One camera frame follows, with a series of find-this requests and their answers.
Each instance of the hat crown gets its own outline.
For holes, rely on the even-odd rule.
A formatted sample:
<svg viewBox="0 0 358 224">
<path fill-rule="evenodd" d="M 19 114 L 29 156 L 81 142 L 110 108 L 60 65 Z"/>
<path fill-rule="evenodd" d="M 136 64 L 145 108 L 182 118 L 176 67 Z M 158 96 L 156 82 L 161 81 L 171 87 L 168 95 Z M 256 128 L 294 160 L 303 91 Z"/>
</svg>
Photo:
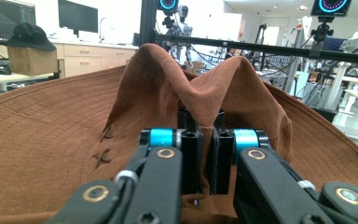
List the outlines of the hat crown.
<svg viewBox="0 0 358 224">
<path fill-rule="evenodd" d="M 42 28 L 27 22 L 23 22 L 16 26 L 13 33 L 13 37 L 25 42 L 41 43 L 48 39 Z"/>
</svg>

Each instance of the circular light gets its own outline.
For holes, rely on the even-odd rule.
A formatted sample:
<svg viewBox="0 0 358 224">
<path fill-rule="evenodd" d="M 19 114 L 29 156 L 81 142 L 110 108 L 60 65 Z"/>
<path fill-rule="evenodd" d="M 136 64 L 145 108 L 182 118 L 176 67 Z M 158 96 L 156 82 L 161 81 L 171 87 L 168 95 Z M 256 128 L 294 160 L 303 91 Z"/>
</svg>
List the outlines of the circular light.
<svg viewBox="0 0 358 224">
<path fill-rule="evenodd" d="M 319 0 L 319 7 L 324 12 L 336 12 L 345 6 L 348 0 Z"/>
<path fill-rule="evenodd" d="M 159 2 L 161 6 L 167 10 L 173 9 L 176 4 L 176 0 L 159 0 Z"/>
</svg>

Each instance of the metal bolt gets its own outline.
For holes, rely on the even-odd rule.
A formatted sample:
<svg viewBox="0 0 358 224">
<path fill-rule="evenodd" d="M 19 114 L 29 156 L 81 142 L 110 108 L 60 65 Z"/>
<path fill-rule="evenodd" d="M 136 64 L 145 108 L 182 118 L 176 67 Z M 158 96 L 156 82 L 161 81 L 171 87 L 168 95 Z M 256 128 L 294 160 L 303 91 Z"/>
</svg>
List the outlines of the metal bolt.
<svg viewBox="0 0 358 224">
<path fill-rule="evenodd" d="M 326 223 L 322 217 L 306 214 L 301 221 L 303 224 L 324 224 Z"/>
<path fill-rule="evenodd" d="M 138 219 L 136 221 L 137 224 L 159 224 L 161 223 L 159 221 L 159 218 L 156 214 L 147 212 L 143 213 L 140 216 L 138 216 Z"/>
</svg>

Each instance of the computer monitor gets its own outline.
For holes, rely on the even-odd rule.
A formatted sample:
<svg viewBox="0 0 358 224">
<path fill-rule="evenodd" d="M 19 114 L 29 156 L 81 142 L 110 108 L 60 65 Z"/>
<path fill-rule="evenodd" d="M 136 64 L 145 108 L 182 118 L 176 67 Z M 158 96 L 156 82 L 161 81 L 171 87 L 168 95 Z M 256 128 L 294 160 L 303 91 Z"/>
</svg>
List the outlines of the computer monitor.
<svg viewBox="0 0 358 224">
<path fill-rule="evenodd" d="M 342 52 L 342 44 L 346 39 L 327 37 L 324 40 L 323 50 Z"/>
<path fill-rule="evenodd" d="M 14 27 L 22 22 L 36 24 L 34 5 L 0 0 L 0 45 L 6 44 L 13 35 Z"/>
<path fill-rule="evenodd" d="M 98 9 L 87 7 L 67 0 L 58 0 L 60 27 L 79 31 L 98 33 Z"/>
</svg>

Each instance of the cardboard box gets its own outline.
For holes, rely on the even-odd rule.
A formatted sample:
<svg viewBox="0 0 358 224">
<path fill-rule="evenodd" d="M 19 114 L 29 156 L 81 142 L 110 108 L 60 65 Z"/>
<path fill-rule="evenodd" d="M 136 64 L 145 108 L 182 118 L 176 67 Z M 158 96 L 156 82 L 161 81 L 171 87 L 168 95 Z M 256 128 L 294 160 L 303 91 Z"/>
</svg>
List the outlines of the cardboard box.
<svg viewBox="0 0 358 224">
<path fill-rule="evenodd" d="M 204 63 L 200 63 L 200 62 L 192 62 L 193 63 L 193 67 L 190 68 L 190 66 L 188 65 L 188 62 L 185 62 L 185 66 L 186 66 L 186 70 L 188 72 L 191 72 L 193 74 L 198 74 L 198 70 L 201 68 L 204 68 Z"/>
<path fill-rule="evenodd" d="M 58 71 L 57 50 L 7 46 L 10 70 L 22 75 L 40 75 Z"/>
</svg>

